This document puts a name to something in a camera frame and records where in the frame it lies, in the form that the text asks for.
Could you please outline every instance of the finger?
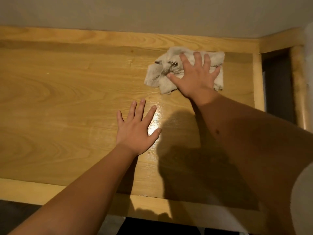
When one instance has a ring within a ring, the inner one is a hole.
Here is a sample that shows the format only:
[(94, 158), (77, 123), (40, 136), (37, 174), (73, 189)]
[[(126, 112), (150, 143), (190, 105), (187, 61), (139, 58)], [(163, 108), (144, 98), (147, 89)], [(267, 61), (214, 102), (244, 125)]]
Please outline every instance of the finger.
[(154, 116), (156, 109), (157, 109), (156, 106), (152, 106), (151, 109), (149, 110), (149, 112), (147, 113), (147, 115), (142, 120), (142, 122), (145, 124), (145, 126), (147, 126), (147, 128), (153, 119), (153, 116)]
[(145, 104), (146, 104), (146, 100), (145, 99), (141, 99), (139, 106), (136, 110), (135, 113), (135, 117), (134, 119), (141, 121), (142, 120), (142, 116), (143, 116), (143, 110), (145, 109)]
[(120, 127), (122, 123), (124, 123), (122, 112), (120, 110), (117, 111), (116, 119), (117, 119), (117, 126)]
[(159, 138), (162, 132), (161, 128), (157, 128), (148, 138), (150, 141), (151, 146), (155, 143), (155, 141)]
[(170, 79), (170, 81), (171, 81), (172, 83), (174, 83), (175, 86), (177, 86), (177, 87), (179, 88), (180, 82), (181, 82), (182, 79), (178, 78), (177, 76), (175, 76), (175, 75), (172, 74), (172, 73), (169, 73), (169, 74), (167, 74), (166, 76), (167, 76), (168, 79)]
[(219, 75), (221, 71), (221, 66), (218, 66), (212, 73), (211, 76), (214, 78), (214, 80), (217, 78), (217, 76)]
[(137, 105), (136, 101), (133, 101), (133, 103), (131, 103), (131, 107), (129, 109), (128, 116), (127, 116), (127, 119), (126, 119), (127, 121), (130, 121), (130, 120), (132, 120), (134, 118), (136, 105)]
[(208, 73), (210, 72), (210, 67), (211, 67), (211, 59), (208, 54), (204, 55), (204, 64), (203, 64), (203, 69)]
[(191, 63), (189, 62), (188, 58), (186, 57), (184, 53), (180, 53), (179, 57), (180, 57), (180, 60), (182, 61), (182, 66), (184, 68), (184, 71), (192, 67)]
[(202, 67), (202, 57), (199, 52), (194, 52), (195, 57), (195, 67)]

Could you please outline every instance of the wooden edge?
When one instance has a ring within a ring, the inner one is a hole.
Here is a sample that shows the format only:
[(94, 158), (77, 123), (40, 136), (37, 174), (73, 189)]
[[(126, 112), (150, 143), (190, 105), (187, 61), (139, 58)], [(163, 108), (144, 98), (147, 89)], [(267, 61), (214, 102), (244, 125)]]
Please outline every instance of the wooden edge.
[(279, 33), (267, 35), (260, 39), (260, 53), (303, 45), (305, 42), (302, 28), (292, 28)]
[(168, 49), (185, 46), (193, 50), (259, 53), (258, 39), (215, 38), (115, 31), (0, 26), (0, 40), (100, 44), (115, 47)]
[(265, 111), (262, 57), (260, 54), (252, 55), (252, 65), (253, 65), (254, 107), (258, 110)]
[(304, 75), (303, 46), (298, 45), (290, 48), (290, 59), (297, 125), (305, 130), (311, 131), (308, 104), (308, 85)]
[[(43, 205), (64, 188), (65, 186), (0, 179), (0, 199)], [(265, 215), (260, 211), (146, 196), (117, 193), (109, 214), (244, 233), (267, 234)]]

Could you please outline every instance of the white sleeve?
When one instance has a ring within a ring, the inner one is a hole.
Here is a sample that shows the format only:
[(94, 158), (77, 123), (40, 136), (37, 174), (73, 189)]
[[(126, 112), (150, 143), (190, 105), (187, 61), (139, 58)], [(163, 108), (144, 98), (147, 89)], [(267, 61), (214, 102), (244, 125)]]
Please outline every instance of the white sleeve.
[(294, 184), (290, 210), (295, 233), (313, 234), (313, 162), (301, 172)]

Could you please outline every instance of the wall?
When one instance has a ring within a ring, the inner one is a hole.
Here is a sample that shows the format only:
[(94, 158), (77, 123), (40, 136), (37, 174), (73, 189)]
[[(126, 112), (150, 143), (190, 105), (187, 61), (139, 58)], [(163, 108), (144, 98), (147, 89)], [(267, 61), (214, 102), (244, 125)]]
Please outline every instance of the wall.
[(313, 0), (0, 0), (0, 25), (256, 38), (313, 21)]
[(306, 45), (305, 45), (305, 71), (309, 85), (309, 104), (311, 111), (311, 126), (313, 126), (313, 22), (305, 28)]

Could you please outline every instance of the towel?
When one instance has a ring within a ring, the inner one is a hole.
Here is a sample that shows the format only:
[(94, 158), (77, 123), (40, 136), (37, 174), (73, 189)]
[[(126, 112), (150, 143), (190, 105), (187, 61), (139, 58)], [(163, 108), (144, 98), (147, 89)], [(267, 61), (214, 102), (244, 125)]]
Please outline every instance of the towel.
[[(166, 75), (168, 73), (173, 73), (179, 78), (184, 76), (182, 61), (179, 57), (180, 53), (184, 53), (189, 62), (194, 65), (194, 51), (185, 47), (170, 47), (165, 54), (160, 56), (155, 60), (154, 64), (148, 67), (144, 83), (147, 86), (159, 87), (161, 94), (170, 94), (171, 91), (176, 90), (177, 87), (166, 77)], [(204, 55), (209, 54), (211, 58), (210, 72), (213, 72), (216, 67), (222, 65), (224, 62), (224, 52), (200, 51), (200, 54), (202, 56), (202, 65), (204, 63)], [(214, 90), (222, 90), (223, 86), (223, 67), (221, 67), (221, 71), (214, 82)]]

